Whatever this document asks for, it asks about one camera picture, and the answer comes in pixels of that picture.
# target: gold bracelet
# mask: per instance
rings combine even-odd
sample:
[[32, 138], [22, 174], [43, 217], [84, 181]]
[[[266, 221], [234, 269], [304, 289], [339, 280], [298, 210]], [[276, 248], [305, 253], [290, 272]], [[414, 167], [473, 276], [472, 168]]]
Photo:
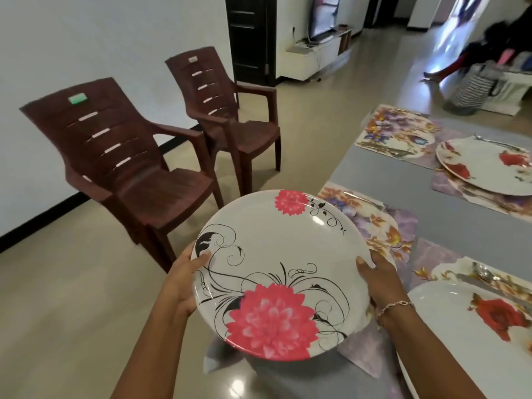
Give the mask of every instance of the gold bracelet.
[[410, 301], [397, 301], [397, 302], [394, 302], [392, 304], [388, 304], [386, 305], [384, 308], [382, 308], [382, 310], [379, 312], [379, 314], [377, 315], [377, 320], [379, 320], [379, 318], [382, 316], [382, 314], [384, 314], [386, 311], [388, 311], [390, 308], [393, 308], [395, 307], [396, 305], [402, 305], [402, 306], [407, 306], [407, 305], [410, 305], [412, 308], [416, 309], [416, 307], [414, 306], [414, 304], [412, 304]]

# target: brown plastic chair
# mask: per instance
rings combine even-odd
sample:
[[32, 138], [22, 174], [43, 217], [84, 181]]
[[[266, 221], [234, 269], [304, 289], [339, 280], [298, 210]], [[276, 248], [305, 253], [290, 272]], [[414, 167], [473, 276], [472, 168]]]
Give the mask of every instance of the brown plastic chair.
[[[74, 96], [86, 99], [71, 102]], [[65, 88], [20, 110], [61, 153], [66, 181], [105, 206], [166, 272], [176, 259], [168, 233], [211, 193], [223, 207], [203, 133], [144, 119], [112, 78]], [[201, 171], [170, 172], [154, 134], [186, 136]]]
[[[251, 160], [275, 142], [275, 168], [281, 170], [281, 132], [277, 91], [265, 86], [235, 84], [214, 47], [191, 50], [166, 60], [181, 88], [187, 114], [205, 131], [212, 161], [218, 151], [231, 153], [240, 194], [252, 192]], [[269, 122], [238, 121], [235, 93], [256, 93], [268, 99]]]

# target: tiled floor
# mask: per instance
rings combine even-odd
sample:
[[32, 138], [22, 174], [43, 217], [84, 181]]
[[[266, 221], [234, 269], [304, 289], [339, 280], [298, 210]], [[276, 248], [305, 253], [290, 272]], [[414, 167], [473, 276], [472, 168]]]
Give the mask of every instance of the tiled floor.
[[[438, 87], [420, 82], [456, 57], [464, 30], [427, 34], [365, 31], [350, 60], [321, 82], [278, 86], [283, 167], [273, 148], [253, 162], [254, 190], [291, 188], [315, 194], [378, 103], [446, 115]], [[449, 78], [443, 93], [456, 83]], [[261, 97], [241, 96], [241, 118], [267, 119]], [[532, 135], [530, 103], [517, 117], [481, 112], [465, 120]], [[198, 168], [185, 143], [168, 153], [170, 167]], [[216, 173], [226, 203], [238, 197], [229, 154]], [[214, 199], [170, 234], [180, 251], [216, 212]], [[105, 398], [143, 327], [164, 274], [117, 221], [93, 201], [0, 255], [0, 396], [11, 399]], [[246, 362], [202, 374], [212, 334], [196, 313], [181, 354], [175, 397], [268, 398], [272, 393]]]

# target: white plate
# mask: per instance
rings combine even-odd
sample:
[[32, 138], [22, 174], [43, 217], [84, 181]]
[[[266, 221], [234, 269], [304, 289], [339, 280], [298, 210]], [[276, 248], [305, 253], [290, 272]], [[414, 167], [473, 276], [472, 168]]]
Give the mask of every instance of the white plate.
[[503, 195], [532, 195], [528, 153], [470, 137], [444, 141], [436, 156], [447, 170], [474, 186]]
[[371, 263], [355, 225], [316, 197], [267, 190], [216, 213], [192, 258], [198, 310], [232, 346], [276, 361], [310, 358], [358, 331], [369, 304], [356, 256]]
[[[487, 399], [530, 398], [532, 328], [505, 328], [507, 325], [496, 322], [530, 321], [512, 301], [464, 282], [427, 282], [410, 291], [409, 297], [423, 321]], [[498, 333], [490, 324], [500, 325]], [[401, 362], [400, 365], [412, 395], [418, 398]]]

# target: dining table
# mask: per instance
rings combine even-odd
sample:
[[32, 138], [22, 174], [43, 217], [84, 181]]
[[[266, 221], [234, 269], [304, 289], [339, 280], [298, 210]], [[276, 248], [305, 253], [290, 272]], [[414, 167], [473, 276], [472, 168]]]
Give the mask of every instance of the dining table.
[[[465, 135], [479, 134], [532, 150], [532, 139], [522, 134], [456, 119], [441, 119], [441, 123]], [[419, 218], [417, 238], [532, 280], [532, 224], [432, 190], [432, 175], [432, 170], [353, 144], [330, 181], [388, 206], [411, 211]], [[300, 362], [246, 358], [259, 378], [281, 398], [408, 398], [406, 389], [397, 396], [389, 389], [387, 379], [400, 379], [396, 356], [391, 344], [385, 348], [385, 363], [378, 379], [336, 349]]]

